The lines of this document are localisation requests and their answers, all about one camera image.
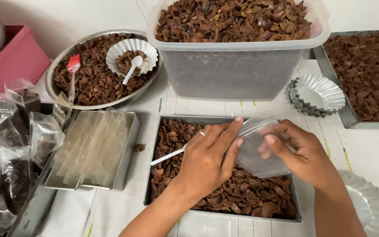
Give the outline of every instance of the left hand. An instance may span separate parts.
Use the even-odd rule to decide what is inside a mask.
[[[185,147],[181,170],[172,180],[194,205],[230,178],[242,138],[235,139],[243,118],[230,124],[207,125]]]

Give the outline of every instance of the foil cupcake liner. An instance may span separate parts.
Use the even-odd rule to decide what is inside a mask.
[[[133,75],[133,77],[150,72],[153,70],[153,68],[156,66],[156,62],[159,60],[159,55],[157,54],[156,49],[147,41],[139,39],[126,39],[119,41],[109,49],[106,55],[106,64],[108,65],[108,68],[112,70],[112,72],[117,73],[118,75],[122,75],[123,77],[126,77],[127,74],[121,73],[119,71],[116,59],[118,56],[123,55],[124,52],[128,50],[140,50],[146,54],[146,58],[143,59],[143,64],[140,67],[137,67],[141,69],[140,74]]]
[[[340,87],[320,75],[303,75],[298,79],[295,91],[302,103],[320,112],[337,111],[346,105],[345,95]]]
[[[335,114],[337,112],[337,111],[321,112],[318,110],[314,110],[313,107],[311,107],[309,104],[305,104],[301,102],[295,91],[296,83],[297,83],[297,80],[292,80],[287,85],[286,94],[287,94],[287,99],[289,100],[290,104],[293,105],[298,112],[308,115],[308,116],[314,116],[316,118],[325,118],[326,116],[331,116],[332,114]]]
[[[379,190],[350,172],[340,172],[356,213],[368,237],[379,237]]]

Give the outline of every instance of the white wall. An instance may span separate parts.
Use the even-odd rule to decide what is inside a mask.
[[[0,0],[0,18],[6,24],[28,25],[46,54],[55,58],[71,43],[99,31],[146,32],[143,13],[157,1]],[[379,0],[322,1],[331,13],[333,32],[379,30]]]

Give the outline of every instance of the hand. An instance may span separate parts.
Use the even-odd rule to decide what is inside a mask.
[[[185,147],[181,169],[171,184],[182,188],[193,205],[232,175],[243,142],[235,139],[242,123],[239,116],[230,124],[207,125],[203,130],[206,136],[198,133]]]
[[[267,134],[265,142],[296,176],[319,189],[335,182],[340,184],[341,178],[336,168],[313,133],[289,120],[281,121],[280,125],[286,132],[288,141],[282,142],[277,136]],[[297,148],[295,154],[288,149],[285,144],[287,142]]]

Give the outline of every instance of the right hand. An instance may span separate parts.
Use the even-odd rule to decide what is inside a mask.
[[[289,136],[288,141],[283,142],[277,136],[267,134],[265,142],[296,176],[319,189],[324,189],[332,183],[343,182],[313,133],[303,130],[287,119],[281,121],[280,125]],[[297,152],[292,153],[286,143],[294,145]]]

